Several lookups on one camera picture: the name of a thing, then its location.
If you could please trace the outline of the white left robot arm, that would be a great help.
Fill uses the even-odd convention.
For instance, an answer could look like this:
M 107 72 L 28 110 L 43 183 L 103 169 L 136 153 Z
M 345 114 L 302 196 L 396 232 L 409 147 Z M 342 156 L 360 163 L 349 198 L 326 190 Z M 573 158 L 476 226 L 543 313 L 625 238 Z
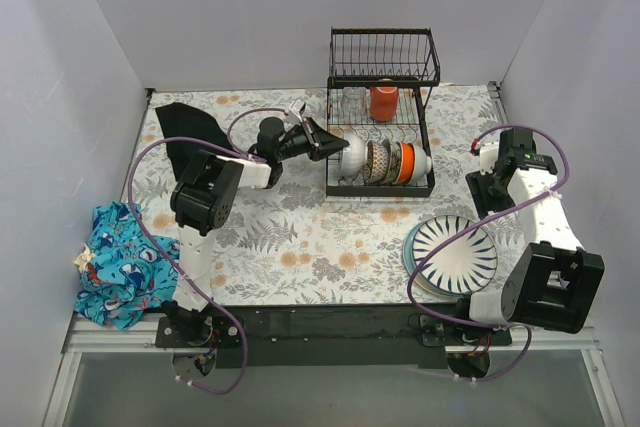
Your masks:
M 170 208 L 179 226 L 179 265 L 185 272 L 173 299 L 162 304 L 175 331 L 193 347 L 205 345 L 213 333 L 202 311 L 209 304 L 213 234 L 227 221 L 241 189 L 269 189 L 282 175 L 284 160 L 306 155 L 324 160 L 349 146 L 349 142 L 303 117 L 291 128 L 277 117 L 260 121 L 257 139 L 249 153 L 259 157 L 232 157 L 220 147 L 177 141 L 167 147 L 176 186 Z

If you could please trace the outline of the black wire dish rack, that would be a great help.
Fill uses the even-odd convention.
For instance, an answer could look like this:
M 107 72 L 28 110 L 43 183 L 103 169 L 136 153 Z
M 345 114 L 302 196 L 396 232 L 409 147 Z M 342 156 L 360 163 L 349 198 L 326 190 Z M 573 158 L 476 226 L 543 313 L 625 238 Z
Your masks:
M 330 33 L 326 121 L 362 149 L 326 162 L 331 197 L 427 198 L 435 187 L 426 110 L 441 80 L 428 28 L 338 28 Z

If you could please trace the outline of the orange bowl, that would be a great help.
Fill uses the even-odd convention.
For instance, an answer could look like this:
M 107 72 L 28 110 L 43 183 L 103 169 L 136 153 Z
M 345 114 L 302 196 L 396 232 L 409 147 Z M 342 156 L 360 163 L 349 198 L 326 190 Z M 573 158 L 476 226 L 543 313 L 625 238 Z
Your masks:
M 415 163 L 415 153 L 413 146 L 409 143 L 401 142 L 400 147 L 401 167 L 397 178 L 397 184 L 404 185 L 407 184 L 412 177 Z

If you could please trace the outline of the green celadon bowl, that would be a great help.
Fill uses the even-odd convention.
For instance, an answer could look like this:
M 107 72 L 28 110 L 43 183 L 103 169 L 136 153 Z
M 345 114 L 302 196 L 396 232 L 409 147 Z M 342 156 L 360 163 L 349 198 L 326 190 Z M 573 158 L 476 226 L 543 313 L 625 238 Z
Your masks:
M 393 185 L 399 176 L 401 168 L 401 147 L 398 142 L 385 139 L 382 142 L 389 154 L 387 172 L 382 180 L 383 185 Z

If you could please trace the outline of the orange ceramic mug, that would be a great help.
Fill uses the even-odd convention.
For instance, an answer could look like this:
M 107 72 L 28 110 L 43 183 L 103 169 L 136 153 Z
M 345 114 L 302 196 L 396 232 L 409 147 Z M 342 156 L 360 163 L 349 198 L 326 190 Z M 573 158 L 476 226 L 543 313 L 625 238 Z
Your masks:
M 399 102 L 397 86 L 374 86 L 370 88 L 370 116 L 379 122 L 388 122 L 396 115 Z

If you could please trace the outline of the white bowl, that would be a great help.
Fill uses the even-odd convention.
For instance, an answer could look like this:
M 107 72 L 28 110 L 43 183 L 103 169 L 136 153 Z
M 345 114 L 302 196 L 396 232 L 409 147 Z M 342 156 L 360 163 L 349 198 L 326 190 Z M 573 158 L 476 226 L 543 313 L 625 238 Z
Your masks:
M 432 169 L 432 159 L 424 148 L 413 144 L 414 168 L 410 182 L 416 183 L 424 178 Z

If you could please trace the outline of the blue striped white plate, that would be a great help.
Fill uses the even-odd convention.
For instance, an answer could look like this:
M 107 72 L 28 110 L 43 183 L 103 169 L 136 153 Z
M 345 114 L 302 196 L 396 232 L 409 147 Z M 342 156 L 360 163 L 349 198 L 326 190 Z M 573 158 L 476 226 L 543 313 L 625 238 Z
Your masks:
M 417 265 L 446 239 L 464 230 L 472 221 L 456 215 L 440 215 L 423 222 L 413 241 Z M 498 256 L 490 235 L 478 228 L 433 256 L 418 274 L 441 292 L 457 297 L 485 288 L 497 272 Z

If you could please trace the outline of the blue patterned dark bowl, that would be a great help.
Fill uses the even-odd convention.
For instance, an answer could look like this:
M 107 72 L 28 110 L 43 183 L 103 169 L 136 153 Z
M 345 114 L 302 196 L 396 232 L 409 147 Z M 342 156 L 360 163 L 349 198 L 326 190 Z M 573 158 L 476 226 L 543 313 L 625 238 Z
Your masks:
M 390 165 L 390 146 L 387 140 L 367 143 L 367 160 L 364 167 L 366 184 L 381 182 L 387 175 Z

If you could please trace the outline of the cream pink bowl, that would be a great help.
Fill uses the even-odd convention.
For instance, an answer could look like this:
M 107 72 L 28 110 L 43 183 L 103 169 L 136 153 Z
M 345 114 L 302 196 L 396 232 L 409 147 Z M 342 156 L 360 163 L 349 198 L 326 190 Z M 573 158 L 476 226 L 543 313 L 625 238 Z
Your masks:
M 343 139 L 348 142 L 340 154 L 340 174 L 344 179 L 353 179 L 364 169 L 367 162 L 367 143 L 354 132 L 345 132 Z

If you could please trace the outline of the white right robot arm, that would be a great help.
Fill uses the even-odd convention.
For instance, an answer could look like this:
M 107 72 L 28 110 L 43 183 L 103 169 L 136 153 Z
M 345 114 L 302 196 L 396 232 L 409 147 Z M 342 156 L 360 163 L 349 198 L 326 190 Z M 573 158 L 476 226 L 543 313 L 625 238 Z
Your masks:
M 500 290 L 469 295 L 468 310 L 453 318 L 453 334 L 464 344 L 479 342 L 489 324 L 575 334 L 602 280 L 602 257 L 584 249 L 565 215 L 558 188 L 566 174 L 538 153 L 534 136 L 528 128 L 510 127 L 496 142 L 472 144 L 479 168 L 466 181 L 478 216 L 515 214 L 525 248 Z

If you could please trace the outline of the clear faceted glass tumbler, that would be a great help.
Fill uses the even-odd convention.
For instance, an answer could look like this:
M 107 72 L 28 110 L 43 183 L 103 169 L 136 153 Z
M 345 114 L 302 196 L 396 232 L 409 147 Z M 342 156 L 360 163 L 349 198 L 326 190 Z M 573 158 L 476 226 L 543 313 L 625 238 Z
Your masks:
M 344 87 L 341 103 L 348 122 L 359 122 L 366 109 L 366 89 L 364 87 Z

